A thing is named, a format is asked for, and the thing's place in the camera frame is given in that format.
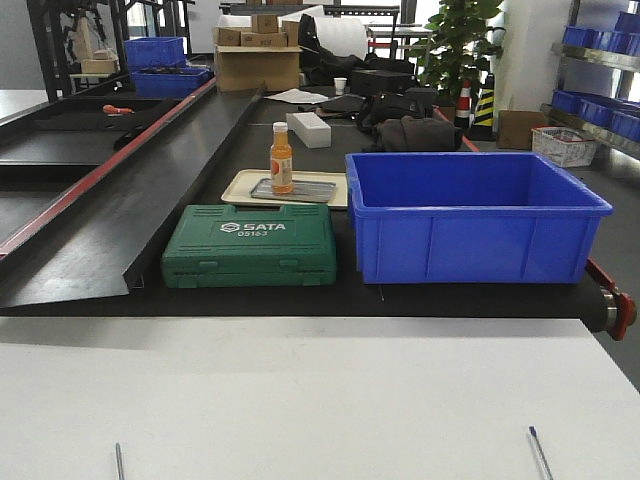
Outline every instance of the white table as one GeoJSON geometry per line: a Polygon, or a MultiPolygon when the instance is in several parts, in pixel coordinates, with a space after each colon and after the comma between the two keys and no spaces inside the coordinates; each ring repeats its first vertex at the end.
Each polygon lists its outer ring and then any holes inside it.
{"type": "Polygon", "coordinates": [[[0,478],[637,480],[578,320],[0,318],[0,478]]]}
{"type": "Polygon", "coordinates": [[[0,121],[47,103],[44,90],[0,90],[0,121]]]}

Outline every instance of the orange bottle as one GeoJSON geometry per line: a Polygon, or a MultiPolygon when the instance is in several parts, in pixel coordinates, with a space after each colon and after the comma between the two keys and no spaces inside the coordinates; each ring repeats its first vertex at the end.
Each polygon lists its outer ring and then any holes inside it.
{"type": "Polygon", "coordinates": [[[293,150],[289,145],[286,122],[273,124],[273,145],[271,145],[271,189],[273,193],[293,191],[293,150]]]}

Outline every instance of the green leaves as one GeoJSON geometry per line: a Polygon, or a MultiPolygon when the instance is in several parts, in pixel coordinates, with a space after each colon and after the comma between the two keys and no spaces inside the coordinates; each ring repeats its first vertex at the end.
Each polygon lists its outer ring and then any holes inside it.
{"type": "Polygon", "coordinates": [[[502,54],[502,47],[487,38],[489,32],[504,30],[487,25],[487,20],[501,13],[502,1],[440,0],[440,10],[426,25],[434,32],[429,40],[428,68],[423,74],[428,85],[455,101],[463,79],[469,79],[472,96],[477,97],[481,74],[491,68],[488,57],[502,54]]]}

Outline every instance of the bottle label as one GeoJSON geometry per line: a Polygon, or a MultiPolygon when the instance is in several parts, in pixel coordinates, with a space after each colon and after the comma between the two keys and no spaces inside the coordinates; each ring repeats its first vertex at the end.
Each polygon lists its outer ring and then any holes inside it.
{"type": "Polygon", "coordinates": [[[293,170],[292,158],[271,157],[271,184],[274,187],[285,187],[291,185],[293,170]]]}

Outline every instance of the yellow black striped pole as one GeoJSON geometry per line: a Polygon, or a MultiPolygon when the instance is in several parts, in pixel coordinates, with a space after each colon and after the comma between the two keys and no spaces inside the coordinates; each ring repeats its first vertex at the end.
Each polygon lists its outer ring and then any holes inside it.
{"type": "Polygon", "coordinates": [[[482,94],[478,100],[473,125],[469,129],[467,137],[471,140],[494,140],[493,137],[493,89],[495,79],[493,74],[487,75],[482,86],[482,94]]]}

